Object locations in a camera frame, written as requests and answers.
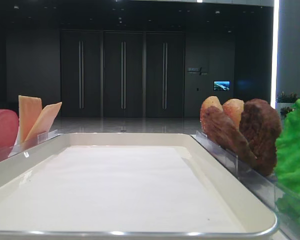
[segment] small screen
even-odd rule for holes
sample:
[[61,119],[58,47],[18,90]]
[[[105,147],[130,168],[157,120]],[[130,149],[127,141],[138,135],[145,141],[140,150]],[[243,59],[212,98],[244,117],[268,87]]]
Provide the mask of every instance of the small screen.
[[215,91],[229,91],[230,82],[229,81],[215,81],[213,90]]

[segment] white tray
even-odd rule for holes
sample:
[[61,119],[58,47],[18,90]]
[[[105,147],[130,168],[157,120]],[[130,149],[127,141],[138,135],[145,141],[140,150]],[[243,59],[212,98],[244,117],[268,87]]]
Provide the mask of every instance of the white tray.
[[63,134],[0,162],[0,240],[268,240],[277,230],[189,135]]

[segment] glossy floor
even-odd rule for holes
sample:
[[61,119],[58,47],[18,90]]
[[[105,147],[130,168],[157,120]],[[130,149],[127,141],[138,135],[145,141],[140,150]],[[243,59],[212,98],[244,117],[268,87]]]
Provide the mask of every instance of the glossy floor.
[[75,118],[61,117],[51,130],[59,133],[182,133],[201,130],[198,118]]

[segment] pink food slice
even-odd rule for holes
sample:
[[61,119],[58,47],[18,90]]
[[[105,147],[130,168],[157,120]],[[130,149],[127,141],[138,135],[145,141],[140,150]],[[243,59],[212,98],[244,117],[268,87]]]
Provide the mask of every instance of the pink food slice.
[[6,159],[17,138],[19,128],[19,119],[14,111],[0,109],[0,150],[6,148],[0,154],[0,160]]

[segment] ceiling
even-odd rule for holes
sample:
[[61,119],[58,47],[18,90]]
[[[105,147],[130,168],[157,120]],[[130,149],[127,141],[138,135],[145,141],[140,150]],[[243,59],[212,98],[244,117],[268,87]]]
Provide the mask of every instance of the ceiling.
[[0,0],[7,27],[232,33],[271,25],[272,7],[133,0]]

